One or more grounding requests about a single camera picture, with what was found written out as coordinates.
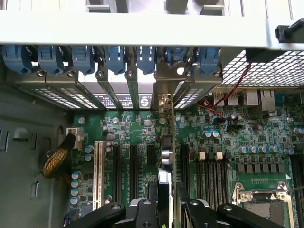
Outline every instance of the green circuit board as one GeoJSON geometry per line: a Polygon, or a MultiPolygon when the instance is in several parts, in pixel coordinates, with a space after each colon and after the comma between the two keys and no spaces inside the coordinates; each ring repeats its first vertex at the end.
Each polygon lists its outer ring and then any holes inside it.
{"type": "MultiPolygon", "coordinates": [[[[228,119],[232,114],[241,116],[242,119],[234,125],[242,125],[242,129],[237,131],[227,131],[230,121],[224,123],[214,123],[214,118],[206,119],[208,112],[204,109],[193,107],[187,111],[175,112],[175,134],[176,134],[176,160],[177,160],[177,180],[189,183],[188,192],[191,198],[210,199],[212,208],[216,204],[225,202],[224,197],[231,202],[231,196],[236,183],[242,183],[246,190],[273,190],[276,189],[278,182],[283,181],[288,189],[293,187],[293,176],[291,172],[290,158],[284,153],[284,149],[291,149],[295,143],[300,143],[303,138],[293,132],[297,126],[302,126],[303,110],[301,107],[284,108],[278,106],[272,116],[264,116],[258,108],[241,107],[219,107],[217,111],[223,113],[228,119]],[[293,117],[294,121],[289,123],[287,117],[293,117]],[[262,129],[255,130],[256,123],[262,126],[262,129]],[[218,131],[218,137],[205,137],[206,131],[218,131]],[[188,147],[187,171],[188,176],[183,176],[182,169],[185,166],[181,164],[184,161],[180,146],[188,147]],[[245,154],[240,152],[241,147],[248,148],[255,146],[257,152],[245,154]],[[265,146],[266,153],[259,153],[258,148],[265,146]],[[278,152],[271,153],[269,148],[277,146],[278,152]],[[201,148],[207,148],[208,152],[230,153],[231,158],[225,161],[225,168],[220,165],[212,166],[209,170],[209,176],[206,176],[206,169],[211,166],[205,165],[199,173],[199,154],[201,148]],[[212,191],[225,191],[225,196],[215,197],[213,200],[212,191]]],[[[84,160],[84,148],[94,145],[94,141],[106,140],[102,134],[102,126],[106,124],[109,133],[113,135],[113,144],[119,145],[121,150],[121,202],[128,206],[130,203],[130,145],[137,146],[137,164],[138,164],[138,195],[136,197],[147,197],[148,183],[156,181],[157,168],[161,162],[159,151],[159,137],[169,134],[166,125],[161,125],[158,121],[157,112],[151,111],[107,111],[93,114],[77,114],[74,119],[73,127],[80,127],[84,131],[83,148],[73,150],[72,169],[80,170],[80,202],[77,205],[71,205],[71,209],[82,209],[82,205],[92,203],[93,186],[93,164],[84,160]],[[85,124],[78,122],[79,118],[85,118],[85,124]],[[118,118],[118,123],[113,123],[113,119],[118,118]],[[153,145],[155,148],[155,162],[147,164],[147,145],[153,145]]],[[[105,162],[105,183],[104,195],[113,194],[113,182],[115,176],[113,173],[113,158],[111,153],[107,154],[105,162]]],[[[280,207],[282,213],[282,223],[285,227],[292,227],[289,224],[288,207],[282,203],[280,207]]],[[[297,226],[297,214],[293,206],[294,224],[297,226]]]]}

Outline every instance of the pci express slot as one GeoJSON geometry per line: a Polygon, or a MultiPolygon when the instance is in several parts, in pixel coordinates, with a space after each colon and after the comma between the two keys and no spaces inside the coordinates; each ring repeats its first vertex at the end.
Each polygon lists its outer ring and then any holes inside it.
{"type": "Polygon", "coordinates": [[[94,142],[93,210],[104,204],[105,141],[94,142]]]}
{"type": "Polygon", "coordinates": [[[122,160],[120,146],[113,146],[113,202],[121,203],[122,190],[122,160]]]}
{"type": "MultiPolygon", "coordinates": [[[[304,186],[304,154],[290,156],[294,188],[304,186]]],[[[299,227],[304,227],[304,189],[294,191],[299,227]]]]}
{"type": "Polygon", "coordinates": [[[138,149],[130,145],[130,202],[138,198],[138,149]]]}
{"type": "Polygon", "coordinates": [[[181,182],[184,183],[188,193],[190,193],[189,183],[189,147],[186,144],[180,145],[180,169],[181,169],[181,182]]]}

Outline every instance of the blue tool-less latch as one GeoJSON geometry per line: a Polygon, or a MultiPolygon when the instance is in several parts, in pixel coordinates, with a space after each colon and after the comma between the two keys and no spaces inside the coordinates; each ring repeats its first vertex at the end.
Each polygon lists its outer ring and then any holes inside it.
{"type": "Polygon", "coordinates": [[[72,59],[74,67],[84,75],[94,73],[95,62],[92,46],[73,46],[72,59]]]}
{"type": "Polygon", "coordinates": [[[110,46],[105,47],[104,49],[106,56],[106,66],[109,70],[113,71],[115,75],[125,72],[125,59],[123,48],[123,46],[110,46]]]}
{"type": "Polygon", "coordinates": [[[137,67],[142,70],[144,75],[155,71],[155,47],[137,47],[137,67]]]}
{"type": "Polygon", "coordinates": [[[3,60],[8,69],[25,75],[32,73],[31,56],[26,46],[4,45],[2,47],[3,60]]]}
{"type": "Polygon", "coordinates": [[[217,69],[219,49],[217,47],[201,47],[199,49],[198,64],[202,74],[210,74],[217,69]]]}
{"type": "Polygon", "coordinates": [[[42,69],[54,75],[62,74],[64,71],[59,46],[38,46],[38,60],[42,69]]]}

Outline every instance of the electrolytic capacitor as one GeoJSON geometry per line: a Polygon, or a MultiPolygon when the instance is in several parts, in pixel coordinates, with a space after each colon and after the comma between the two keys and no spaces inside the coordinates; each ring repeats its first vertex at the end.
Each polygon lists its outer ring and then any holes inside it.
{"type": "Polygon", "coordinates": [[[91,153],[93,150],[94,150],[94,146],[91,146],[91,145],[90,145],[90,146],[86,146],[86,147],[85,147],[85,152],[86,152],[86,153],[91,153]]]}
{"type": "Polygon", "coordinates": [[[254,131],[261,131],[263,130],[263,127],[259,124],[252,126],[252,130],[254,131]]]}
{"type": "Polygon", "coordinates": [[[218,130],[212,131],[212,136],[217,138],[219,136],[219,131],[218,130]]]}
{"type": "Polygon", "coordinates": [[[106,147],[109,147],[109,146],[112,146],[113,145],[113,142],[112,141],[107,141],[106,143],[105,143],[105,146],[106,147]]]}
{"type": "Polygon", "coordinates": [[[80,185],[80,180],[72,180],[71,182],[71,187],[72,188],[77,188],[80,185]]]}
{"type": "Polygon", "coordinates": [[[284,149],[283,152],[286,155],[293,155],[293,154],[295,154],[294,149],[284,149]]]}
{"type": "Polygon", "coordinates": [[[206,138],[210,138],[212,136],[212,132],[211,131],[204,131],[203,132],[203,135],[206,137],[206,138]]]}
{"type": "Polygon", "coordinates": [[[79,202],[80,202],[80,196],[72,196],[71,199],[70,199],[70,203],[72,205],[76,205],[79,202]]]}
{"type": "Polygon", "coordinates": [[[296,128],[294,128],[294,133],[295,134],[304,134],[304,128],[296,127],[296,128]]]}
{"type": "Polygon", "coordinates": [[[112,152],[112,150],[113,150],[113,148],[112,148],[112,147],[107,147],[107,148],[105,149],[105,151],[106,151],[107,153],[112,152]]]}
{"type": "Polygon", "coordinates": [[[79,194],[79,188],[72,188],[71,189],[71,195],[76,196],[79,194]]]}
{"type": "Polygon", "coordinates": [[[105,199],[104,199],[104,200],[105,200],[105,201],[104,201],[104,204],[109,204],[109,203],[111,203],[112,199],[113,199],[112,196],[110,196],[110,195],[106,196],[105,199]]]}
{"type": "Polygon", "coordinates": [[[76,170],[72,173],[72,179],[77,180],[78,178],[80,178],[81,172],[79,170],[76,170]]]}
{"type": "Polygon", "coordinates": [[[249,153],[256,153],[257,152],[257,148],[255,146],[249,146],[248,152],[249,153]]]}
{"type": "Polygon", "coordinates": [[[93,159],[93,155],[90,153],[87,153],[85,155],[85,161],[90,162],[93,159]]]}
{"type": "Polygon", "coordinates": [[[106,134],[109,132],[109,128],[107,127],[107,125],[103,125],[102,130],[103,130],[103,134],[106,134]]]}
{"type": "Polygon", "coordinates": [[[278,153],[279,152],[279,148],[277,146],[271,146],[271,147],[269,147],[269,151],[271,153],[278,153]]]}
{"type": "Polygon", "coordinates": [[[259,146],[258,147],[258,151],[260,153],[267,153],[267,147],[265,147],[265,146],[259,146]]]}
{"type": "Polygon", "coordinates": [[[238,148],[238,152],[240,152],[240,153],[246,153],[246,147],[245,146],[240,146],[238,148]]]}

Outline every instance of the cable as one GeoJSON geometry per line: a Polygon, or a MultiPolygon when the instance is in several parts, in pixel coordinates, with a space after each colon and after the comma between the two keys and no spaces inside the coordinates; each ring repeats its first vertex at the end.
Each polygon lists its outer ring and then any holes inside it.
{"type": "Polygon", "coordinates": [[[239,78],[239,80],[237,81],[237,83],[234,85],[233,89],[227,93],[223,98],[219,99],[214,105],[211,105],[210,102],[204,98],[204,105],[202,104],[198,104],[199,107],[204,108],[206,110],[209,110],[211,112],[214,112],[215,114],[218,114],[219,116],[223,117],[223,114],[221,112],[217,112],[214,110],[214,108],[222,101],[226,101],[234,92],[235,90],[238,88],[239,84],[241,84],[241,82],[243,81],[244,77],[247,75],[248,71],[251,69],[251,63],[249,63],[247,65],[247,67],[245,68],[245,70],[243,71],[241,77],[239,78]]]}

